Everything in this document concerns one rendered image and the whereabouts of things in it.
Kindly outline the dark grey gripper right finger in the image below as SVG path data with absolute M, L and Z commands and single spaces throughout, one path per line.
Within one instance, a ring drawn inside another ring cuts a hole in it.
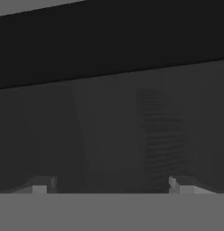
M 217 189 L 213 189 L 186 176 L 170 176 L 169 185 L 170 194 L 217 194 L 219 192 Z

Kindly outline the dark grey cupboard front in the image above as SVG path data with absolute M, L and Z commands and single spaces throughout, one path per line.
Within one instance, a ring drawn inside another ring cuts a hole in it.
M 224 191 L 224 61 L 0 90 L 0 192 Z

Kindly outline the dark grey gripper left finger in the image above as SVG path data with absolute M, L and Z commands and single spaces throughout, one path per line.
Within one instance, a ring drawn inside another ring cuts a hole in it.
M 56 176 L 36 176 L 9 189 L 0 189 L 0 194 L 52 194 L 57 192 Z

